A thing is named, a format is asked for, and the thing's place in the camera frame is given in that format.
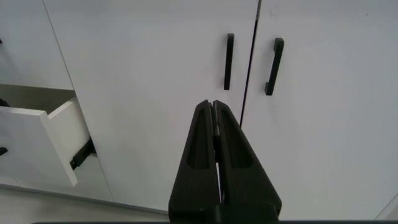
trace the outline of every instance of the white drawer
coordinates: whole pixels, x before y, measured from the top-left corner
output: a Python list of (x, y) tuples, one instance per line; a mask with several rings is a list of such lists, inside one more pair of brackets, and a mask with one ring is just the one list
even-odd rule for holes
[(74, 186), (73, 156), (90, 140), (75, 94), (0, 85), (0, 175)]

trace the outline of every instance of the white cupboard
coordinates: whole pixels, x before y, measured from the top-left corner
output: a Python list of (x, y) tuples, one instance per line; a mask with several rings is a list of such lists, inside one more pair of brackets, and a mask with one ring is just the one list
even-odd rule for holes
[(114, 201), (167, 210), (196, 105), (240, 118), (257, 1), (45, 5)]
[(397, 12), (397, 1), (262, 1), (242, 129), (280, 219), (373, 219), (398, 192)]

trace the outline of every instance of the cabinet handle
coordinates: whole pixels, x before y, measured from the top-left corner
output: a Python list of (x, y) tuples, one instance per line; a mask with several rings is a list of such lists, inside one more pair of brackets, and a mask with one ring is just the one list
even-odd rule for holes
[(276, 76), (278, 75), (278, 69), (280, 64), (280, 58), (282, 57), (282, 51), (284, 50), (285, 42), (282, 38), (275, 38), (274, 44), (274, 63), (272, 63), (271, 75), (269, 76), (269, 81), (266, 83), (266, 95), (272, 96), (274, 92)]
[(8, 152), (6, 147), (0, 147), (0, 156), (2, 156), (6, 152)]
[(229, 84), (231, 83), (231, 66), (232, 66), (233, 52), (234, 52), (234, 34), (228, 34), (228, 40), (226, 43), (224, 90), (229, 90)]

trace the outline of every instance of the white cabinet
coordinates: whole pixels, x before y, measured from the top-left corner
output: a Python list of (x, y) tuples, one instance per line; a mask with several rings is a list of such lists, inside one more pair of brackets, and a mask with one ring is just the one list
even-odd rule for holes
[(70, 161), (90, 140), (74, 92), (0, 85), (0, 98), (0, 175), (74, 186)]
[(243, 131), (280, 219), (373, 219), (398, 192), (397, 11), (397, 1), (262, 2)]
[(114, 201), (167, 210), (196, 105), (240, 118), (257, 1), (45, 5)]
[(0, 83), (72, 90), (41, 0), (0, 1)]

